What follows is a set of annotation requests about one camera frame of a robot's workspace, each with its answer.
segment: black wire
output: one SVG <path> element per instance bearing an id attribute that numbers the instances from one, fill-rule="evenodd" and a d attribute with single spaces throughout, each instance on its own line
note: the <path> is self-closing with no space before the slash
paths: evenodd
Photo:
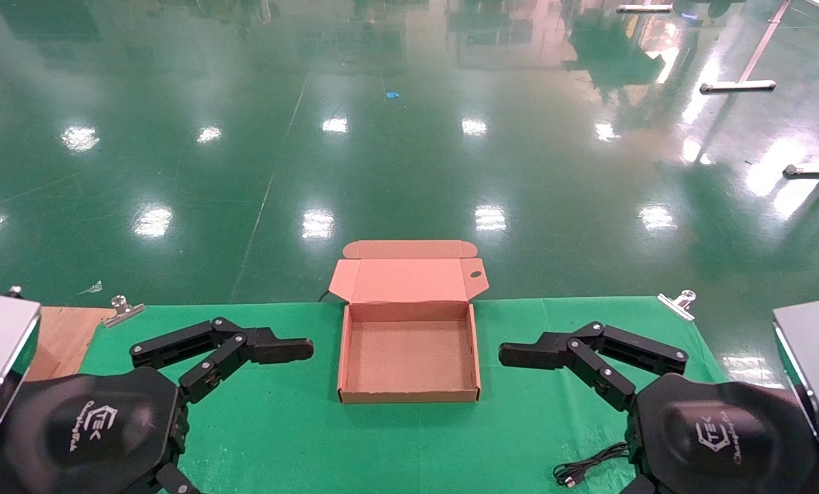
<path id="1" fill-rule="evenodd" d="M 611 447 L 606 447 L 595 454 L 595 456 L 582 462 L 562 463 L 553 469 L 553 478 L 556 479 L 557 484 L 563 487 L 573 487 L 583 479 L 586 478 L 586 473 L 589 469 L 613 460 L 615 458 L 625 458 L 629 456 L 629 444 L 619 442 Z"/>

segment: box flap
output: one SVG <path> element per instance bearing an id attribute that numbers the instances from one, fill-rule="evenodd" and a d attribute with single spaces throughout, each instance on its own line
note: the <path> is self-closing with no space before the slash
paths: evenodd
<path id="1" fill-rule="evenodd" d="M 349 303 L 468 301 L 488 288 L 476 247 L 460 240 L 362 240 L 343 251 L 330 293 Z"/>
<path id="2" fill-rule="evenodd" d="M 465 259 L 476 245 L 462 240 L 358 240 L 346 245 L 347 259 Z"/>

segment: black robotic gripper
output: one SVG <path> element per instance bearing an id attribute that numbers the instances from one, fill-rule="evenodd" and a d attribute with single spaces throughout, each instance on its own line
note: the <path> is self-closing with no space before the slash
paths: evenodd
<path id="1" fill-rule="evenodd" d="M 660 377 L 636 393 L 597 353 Z M 568 368 L 628 412 L 637 476 L 622 494 L 819 494 L 819 444 L 791 390 L 689 381 L 686 351 L 600 322 L 502 344 L 499 358 L 516 368 Z"/>
<path id="2" fill-rule="evenodd" d="M 177 469 L 187 404 L 245 362 L 312 357 L 311 340 L 224 317 L 132 345 L 124 375 L 28 382 L 0 426 L 0 494 L 201 494 Z M 212 351 L 174 385 L 159 368 Z"/>

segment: open cardboard box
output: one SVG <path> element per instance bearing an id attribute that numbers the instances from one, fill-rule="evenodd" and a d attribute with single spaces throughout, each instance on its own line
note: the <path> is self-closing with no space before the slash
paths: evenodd
<path id="1" fill-rule="evenodd" d="M 345 247 L 330 292 L 346 300 L 343 403 L 479 400 L 469 300 L 488 288 L 473 244 L 362 240 Z"/>

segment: glossy floor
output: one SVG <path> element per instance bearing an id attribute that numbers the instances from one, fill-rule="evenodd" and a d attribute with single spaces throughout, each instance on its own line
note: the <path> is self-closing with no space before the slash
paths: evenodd
<path id="1" fill-rule="evenodd" d="M 691 288 L 777 384 L 770 310 L 819 299 L 819 181 L 781 175 L 819 161 L 818 19 L 773 93 L 704 96 L 779 0 L 618 3 L 0 0 L 0 290 L 312 301 L 352 240 L 463 238 L 485 297 Z"/>

